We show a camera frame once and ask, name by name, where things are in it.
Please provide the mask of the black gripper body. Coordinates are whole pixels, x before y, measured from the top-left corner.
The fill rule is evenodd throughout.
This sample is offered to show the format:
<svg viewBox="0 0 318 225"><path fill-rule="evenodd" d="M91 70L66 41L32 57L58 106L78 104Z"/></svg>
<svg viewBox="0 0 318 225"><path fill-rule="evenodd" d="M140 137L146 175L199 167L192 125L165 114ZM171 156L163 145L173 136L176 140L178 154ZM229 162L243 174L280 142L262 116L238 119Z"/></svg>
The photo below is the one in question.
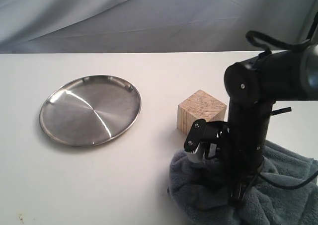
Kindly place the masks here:
<svg viewBox="0 0 318 225"><path fill-rule="evenodd" d="M274 100L243 107L232 99L223 132L221 161L230 203L242 203L264 165L264 147Z"/></svg>

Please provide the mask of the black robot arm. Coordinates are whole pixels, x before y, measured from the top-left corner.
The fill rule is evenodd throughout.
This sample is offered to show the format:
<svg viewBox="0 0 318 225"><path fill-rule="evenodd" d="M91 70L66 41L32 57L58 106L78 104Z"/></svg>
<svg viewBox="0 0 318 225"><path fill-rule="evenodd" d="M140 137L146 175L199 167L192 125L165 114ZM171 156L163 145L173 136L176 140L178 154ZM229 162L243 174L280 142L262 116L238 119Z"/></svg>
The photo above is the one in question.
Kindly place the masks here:
<svg viewBox="0 0 318 225"><path fill-rule="evenodd" d="M229 66L224 74L229 95L220 159L225 166L230 202L243 202L264 165L270 117L277 101L316 101L318 48L263 52Z"/></svg>

